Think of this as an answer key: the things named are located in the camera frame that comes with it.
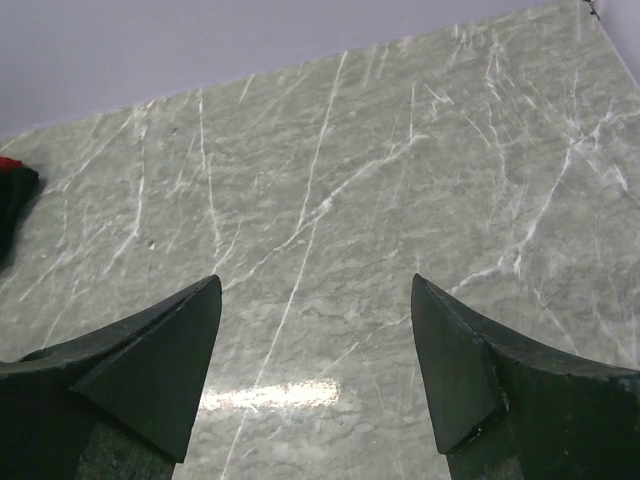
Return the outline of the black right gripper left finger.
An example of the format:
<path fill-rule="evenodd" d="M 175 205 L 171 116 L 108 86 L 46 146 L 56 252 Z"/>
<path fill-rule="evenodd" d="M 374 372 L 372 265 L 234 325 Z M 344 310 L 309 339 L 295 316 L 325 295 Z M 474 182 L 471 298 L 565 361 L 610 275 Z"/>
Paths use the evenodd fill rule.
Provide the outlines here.
<path fill-rule="evenodd" d="M 5 479 L 168 479 L 185 460 L 222 310 L 208 276 L 1 366 Z"/>

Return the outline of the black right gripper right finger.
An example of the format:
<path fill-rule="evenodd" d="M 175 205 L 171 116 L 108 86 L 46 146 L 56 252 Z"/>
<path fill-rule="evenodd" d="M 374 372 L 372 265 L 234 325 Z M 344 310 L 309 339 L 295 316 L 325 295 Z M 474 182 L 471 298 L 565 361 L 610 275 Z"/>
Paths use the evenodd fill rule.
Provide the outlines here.
<path fill-rule="evenodd" d="M 411 320 L 454 479 L 635 479 L 639 374 L 524 336 L 415 276 Z"/>

